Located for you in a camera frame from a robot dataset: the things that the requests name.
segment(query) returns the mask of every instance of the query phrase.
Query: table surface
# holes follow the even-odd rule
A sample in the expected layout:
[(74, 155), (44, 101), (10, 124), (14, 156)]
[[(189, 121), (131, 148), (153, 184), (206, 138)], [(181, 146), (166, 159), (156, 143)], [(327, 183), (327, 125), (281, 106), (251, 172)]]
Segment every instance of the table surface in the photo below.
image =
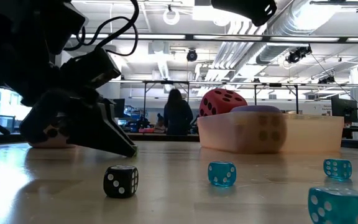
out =
[[(0, 146), (0, 223), (312, 223), (308, 189), (341, 186), (358, 190), (358, 150), (340, 154), (237, 155), (201, 149), (195, 142), (137, 142), (128, 159), (76, 147), (32, 149)], [(350, 159), (347, 182), (327, 178), (323, 160)], [(233, 161), (237, 182), (213, 187), (211, 161)], [(106, 198), (103, 176), (116, 164), (139, 169), (139, 188), (128, 199)]]

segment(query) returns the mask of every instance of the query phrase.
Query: plastic container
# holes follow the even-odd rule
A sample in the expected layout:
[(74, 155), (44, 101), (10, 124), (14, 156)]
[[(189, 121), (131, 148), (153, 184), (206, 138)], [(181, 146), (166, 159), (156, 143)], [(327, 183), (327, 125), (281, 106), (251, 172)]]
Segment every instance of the plastic container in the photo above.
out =
[(197, 120), (202, 147), (241, 154), (338, 152), (343, 117), (232, 112)]

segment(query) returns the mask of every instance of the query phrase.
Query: long dark hair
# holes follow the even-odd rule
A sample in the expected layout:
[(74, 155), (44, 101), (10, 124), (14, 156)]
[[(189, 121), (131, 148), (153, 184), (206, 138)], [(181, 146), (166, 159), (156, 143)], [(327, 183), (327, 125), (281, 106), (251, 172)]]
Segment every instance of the long dark hair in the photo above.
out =
[(177, 105), (177, 103), (181, 102), (182, 97), (181, 97), (181, 93), (179, 90), (177, 89), (172, 89), (169, 92), (169, 96), (168, 96), (168, 105)]

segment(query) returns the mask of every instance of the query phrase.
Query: computer monitor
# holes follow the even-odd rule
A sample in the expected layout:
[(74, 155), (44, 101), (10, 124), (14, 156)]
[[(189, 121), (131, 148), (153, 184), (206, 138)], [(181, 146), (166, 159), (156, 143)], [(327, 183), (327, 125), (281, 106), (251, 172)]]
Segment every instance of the computer monitor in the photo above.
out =
[(333, 107), (333, 116), (345, 117), (345, 122), (358, 122), (356, 101), (332, 97), (331, 105)]
[(124, 110), (125, 110), (125, 99), (114, 99), (113, 102), (115, 102), (114, 105), (114, 116), (116, 118), (123, 118)]

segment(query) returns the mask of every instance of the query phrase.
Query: die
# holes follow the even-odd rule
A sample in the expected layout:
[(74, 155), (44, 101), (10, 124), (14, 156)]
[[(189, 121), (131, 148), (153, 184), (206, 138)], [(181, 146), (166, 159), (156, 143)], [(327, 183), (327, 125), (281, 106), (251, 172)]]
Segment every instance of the die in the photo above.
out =
[(208, 166), (208, 179), (211, 184), (221, 187), (232, 186), (237, 178), (237, 169), (232, 162), (214, 161)]
[(246, 100), (234, 91), (214, 89), (201, 100), (200, 117), (228, 113), (235, 107), (247, 105)]
[(358, 191), (338, 187), (312, 187), (309, 214), (317, 224), (358, 224)]
[(332, 178), (348, 179), (352, 175), (352, 164), (345, 159), (326, 159), (323, 167), (326, 175)]
[(137, 190), (139, 173), (134, 166), (116, 165), (107, 168), (103, 190), (111, 198), (129, 198)]

